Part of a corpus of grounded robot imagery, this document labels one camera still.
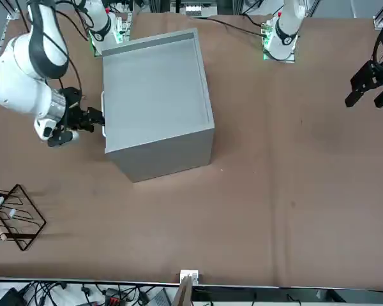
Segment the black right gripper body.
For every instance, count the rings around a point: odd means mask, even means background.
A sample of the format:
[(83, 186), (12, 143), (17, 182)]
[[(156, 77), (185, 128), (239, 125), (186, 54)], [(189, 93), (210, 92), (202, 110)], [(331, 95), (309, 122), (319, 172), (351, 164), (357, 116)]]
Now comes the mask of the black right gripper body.
[(62, 90), (62, 94), (66, 98), (66, 108), (62, 121), (64, 129), (70, 129), (72, 124), (88, 122), (87, 111), (83, 111), (80, 107), (82, 91), (74, 87), (66, 87)]

